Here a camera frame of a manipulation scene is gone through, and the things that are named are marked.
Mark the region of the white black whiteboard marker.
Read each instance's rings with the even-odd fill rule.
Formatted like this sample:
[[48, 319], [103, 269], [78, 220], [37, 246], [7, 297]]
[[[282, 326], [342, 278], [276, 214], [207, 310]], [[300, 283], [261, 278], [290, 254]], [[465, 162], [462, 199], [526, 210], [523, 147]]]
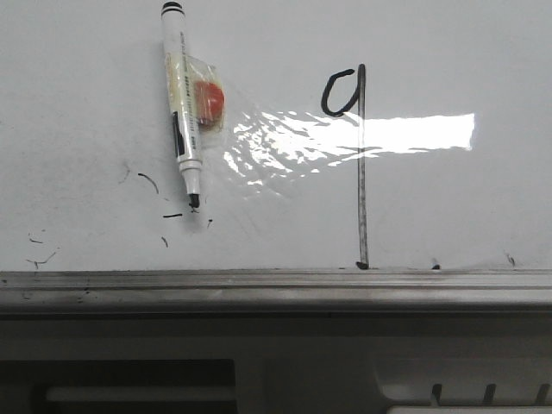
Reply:
[[190, 206], [200, 206], [201, 137], [194, 84], [188, 65], [185, 11], [181, 3], [168, 1], [161, 7], [168, 104], [179, 172], [185, 181]]

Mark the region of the red round magnet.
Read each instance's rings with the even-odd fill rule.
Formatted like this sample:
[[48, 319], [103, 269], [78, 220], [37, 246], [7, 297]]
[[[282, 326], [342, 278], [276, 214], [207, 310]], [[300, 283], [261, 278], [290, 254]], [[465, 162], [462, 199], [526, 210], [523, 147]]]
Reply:
[[195, 83], [195, 98], [199, 125], [214, 128], [223, 118], [223, 90], [215, 83], [198, 81]]

